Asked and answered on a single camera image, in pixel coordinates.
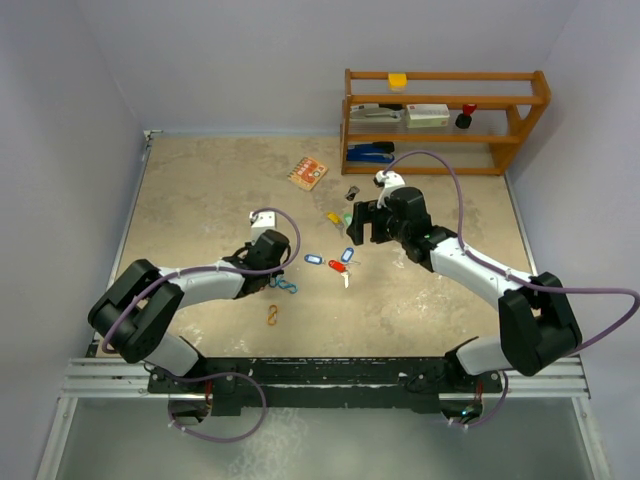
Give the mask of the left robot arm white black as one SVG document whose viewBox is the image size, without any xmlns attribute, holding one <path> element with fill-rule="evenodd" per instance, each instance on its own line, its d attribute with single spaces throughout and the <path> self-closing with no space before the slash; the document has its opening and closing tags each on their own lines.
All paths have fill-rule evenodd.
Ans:
<svg viewBox="0 0 640 480">
<path fill-rule="evenodd" d="M 127 267 L 88 314 L 88 323 L 128 363 L 144 361 L 170 373 L 184 392 L 202 387 L 204 358 L 188 341 L 168 332 L 176 312 L 214 300 L 259 292 L 283 272 L 288 238 L 272 229 L 212 265 L 161 269 L 146 259 Z"/>
</svg>

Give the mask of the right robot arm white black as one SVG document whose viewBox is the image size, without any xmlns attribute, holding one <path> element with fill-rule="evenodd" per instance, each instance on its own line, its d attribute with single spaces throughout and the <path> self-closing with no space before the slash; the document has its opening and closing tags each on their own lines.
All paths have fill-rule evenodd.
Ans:
<svg viewBox="0 0 640 480">
<path fill-rule="evenodd" d="M 451 362 L 444 376 L 452 389 L 467 391 L 480 374 L 494 370 L 514 369 L 533 376 L 582 343 L 567 296 L 544 290 L 562 286 L 556 276 L 527 275 L 521 285 L 478 264 L 472 259 L 477 251 L 461 247 L 454 231 L 432 222 L 420 190 L 401 187 L 383 203 L 354 203 L 347 228 L 354 244 L 364 243 L 367 224 L 371 242 L 398 242 L 411 261 L 464 286 L 497 311 L 497 337 L 473 338 L 448 353 Z"/>
</svg>

